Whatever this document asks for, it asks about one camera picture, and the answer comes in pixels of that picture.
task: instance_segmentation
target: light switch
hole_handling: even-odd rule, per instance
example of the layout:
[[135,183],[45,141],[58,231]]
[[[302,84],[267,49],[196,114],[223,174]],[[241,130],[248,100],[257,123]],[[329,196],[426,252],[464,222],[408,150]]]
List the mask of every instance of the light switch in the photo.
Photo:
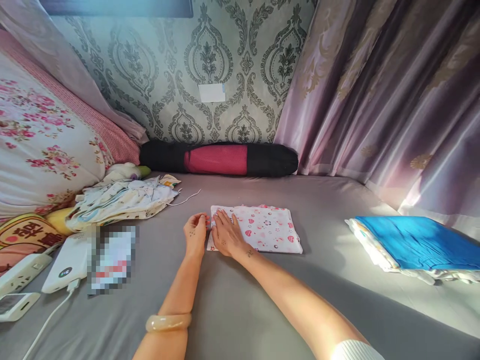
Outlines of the light switch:
[[202,103],[223,103],[226,101],[225,84],[198,85],[200,100]]

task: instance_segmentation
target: wallpaper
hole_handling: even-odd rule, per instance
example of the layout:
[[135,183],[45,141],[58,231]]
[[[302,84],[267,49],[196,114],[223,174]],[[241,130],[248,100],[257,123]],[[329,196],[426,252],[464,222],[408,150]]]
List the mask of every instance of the wallpaper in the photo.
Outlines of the wallpaper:
[[[150,139],[271,143],[317,0],[193,0],[193,18],[56,16],[116,109]],[[223,83],[226,102],[201,103]]]

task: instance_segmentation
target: purple curtain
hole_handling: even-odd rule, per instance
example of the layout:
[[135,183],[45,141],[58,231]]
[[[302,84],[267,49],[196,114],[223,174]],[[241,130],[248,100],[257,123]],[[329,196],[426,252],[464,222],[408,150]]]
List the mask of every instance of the purple curtain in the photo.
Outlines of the purple curtain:
[[480,240],[480,1],[320,1],[274,142]]

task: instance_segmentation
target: satin curtain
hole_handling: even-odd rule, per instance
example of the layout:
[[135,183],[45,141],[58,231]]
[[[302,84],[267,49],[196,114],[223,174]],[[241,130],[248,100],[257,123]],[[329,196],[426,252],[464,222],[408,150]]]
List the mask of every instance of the satin curtain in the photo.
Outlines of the satin curtain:
[[480,2],[321,0],[274,142],[480,240]]
[[0,24],[63,86],[138,144],[149,139],[128,115],[113,110],[39,0],[0,0]]

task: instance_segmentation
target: folded blue cloth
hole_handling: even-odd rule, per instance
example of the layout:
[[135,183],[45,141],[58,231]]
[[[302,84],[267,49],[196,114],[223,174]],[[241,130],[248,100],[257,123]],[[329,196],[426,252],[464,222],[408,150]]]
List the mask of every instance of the folded blue cloth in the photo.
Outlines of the folded blue cloth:
[[357,216],[402,269],[480,270],[480,245],[427,217]]

